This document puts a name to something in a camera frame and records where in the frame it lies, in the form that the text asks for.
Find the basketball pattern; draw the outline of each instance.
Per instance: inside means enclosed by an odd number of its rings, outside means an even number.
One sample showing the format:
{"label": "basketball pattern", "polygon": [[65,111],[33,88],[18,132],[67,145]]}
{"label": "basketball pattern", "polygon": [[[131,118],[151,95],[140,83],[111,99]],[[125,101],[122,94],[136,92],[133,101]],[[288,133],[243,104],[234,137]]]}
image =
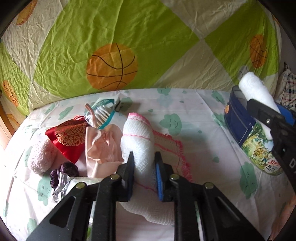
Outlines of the basketball pattern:
{"label": "basketball pattern", "polygon": [[9,100],[16,106],[19,106],[19,102],[17,99],[17,96],[13,90],[13,87],[9,84],[9,82],[7,80],[4,80],[2,83],[2,88],[4,93],[7,95],[7,97],[9,98]]}
{"label": "basketball pattern", "polygon": [[250,59],[254,68],[262,67],[267,59],[266,39],[262,34],[255,35],[250,42]]}
{"label": "basketball pattern", "polygon": [[228,114],[229,112],[229,104],[226,105],[225,109],[224,109],[225,114]]}
{"label": "basketball pattern", "polygon": [[37,0],[32,0],[17,16],[16,25],[24,24],[29,17],[31,16],[35,6],[37,4]]}
{"label": "basketball pattern", "polygon": [[13,124],[15,124],[17,126],[17,128],[20,127],[19,122],[15,119],[15,117],[13,116],[13,114],[6,114],[8,119],[10,120],[10,122],[12,122]]}
{"label": "basketball pattern", "polygon": [[90,57],[86,75],[91,86],[98,90],[120,90],[130,83],[138,71],[137,57],[121,44],[107,44]]}

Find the white bed sheet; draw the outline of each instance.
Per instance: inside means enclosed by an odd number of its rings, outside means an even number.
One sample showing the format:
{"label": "white bed sheet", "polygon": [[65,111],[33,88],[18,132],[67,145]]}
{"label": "white bed sheet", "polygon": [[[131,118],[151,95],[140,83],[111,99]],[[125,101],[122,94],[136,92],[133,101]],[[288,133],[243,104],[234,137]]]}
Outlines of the white bed sheet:
{"label": "white bed sheet", "polygon": [[[137,112],[150,121],[154,130],[170,134],[182,142],[184,158],[190,165],[195,183],[213,182],[265,238],[269,236],[273,220],[293,193],[292,187],[285,174],[273,177],[252,168],[249,159],[234,142],[223,122],[229,93],[144,89],[67,99],[34,110],[26,118],[0,161],[3,170],[0,176],[3,212],[0,216],[17,240],[25,240],[55,206],[50,193],[45,194],[49,196],[48,201],[38,199],[38,184],[44,182],[47,188],[48,180],[42,180],[25,166],[29,148],[46,138],[47,129],[83,115],[85,103],[118,96],[128,103],[122,109],[123,114]],[[176,115],[172,114],[176,114],[181,122],[175,128],[170,125],[176,121]],[[86,175],[84,153],[77,166],[81,175]],[[116,236],[117,240],[173,240],[174,228],[149,223],[144,217],[128,213],[118,205]]]}

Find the bed sheet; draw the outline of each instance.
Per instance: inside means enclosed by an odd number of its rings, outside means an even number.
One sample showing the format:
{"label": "bed sheet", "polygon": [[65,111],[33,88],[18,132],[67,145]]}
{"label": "bed sheet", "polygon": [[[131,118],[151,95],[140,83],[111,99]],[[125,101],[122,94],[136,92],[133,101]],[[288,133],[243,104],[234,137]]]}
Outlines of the bed sheet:
{"label": "bed sheet", "polygon": [[247,71],[273,94],[280,52],[279,25],[257,0],[32,0],[0,43],[1,102],[17,128],[62,99],[151,87],[231,91]]}
{"label": "bed sheet", "polygon": [[[55,206],[49,179],[26,167],[30,147],[46,138],[47,129],[83,115],[85,103],[117,97],[128,104],[116,115],[137,112],[149,120],[155,131],[181,141],[193,182],[214,183],[265,238],[269,236],[273,220],[293,190],[285,174],[270,176],[254,167],[232,138],[223,118],[229,93],[158,88],[62,100],[34,110],[26,118],[1,158],[4,173],[0,182],[4,190],[0,216],[18,241],[25,240]],[[84,153],[77,166],[85,175]],[[117,209],[117,214],[118,240],[173,240],[172,226],[149,223],[122,208]]]}

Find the wooden headboard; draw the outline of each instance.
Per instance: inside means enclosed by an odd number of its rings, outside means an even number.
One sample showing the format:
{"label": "wooden headboard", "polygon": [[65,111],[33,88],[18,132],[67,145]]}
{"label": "wooden headboard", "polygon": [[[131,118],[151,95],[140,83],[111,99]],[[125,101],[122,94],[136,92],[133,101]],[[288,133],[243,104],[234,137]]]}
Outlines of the wooden headboard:
{"label": "wooden headboard", "polygon": [[5,111],[3,110],[0,99],[0,146],[2,146],[3,149],[6,148],[14,133],[15,129],[12,127]]}

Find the red brocade pouch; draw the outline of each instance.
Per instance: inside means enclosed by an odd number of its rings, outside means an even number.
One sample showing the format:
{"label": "red brocade pouch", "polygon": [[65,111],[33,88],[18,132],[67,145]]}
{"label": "red brocade pouch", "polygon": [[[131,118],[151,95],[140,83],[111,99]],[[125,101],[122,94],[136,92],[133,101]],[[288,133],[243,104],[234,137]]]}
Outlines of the red brocade pouch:
{"label": "red brocade pouch", "polygon": [[48,129],[45,134],[60,152],[75,164],[85,150],[85,133],[88,126],[83,116],[76,116]]}

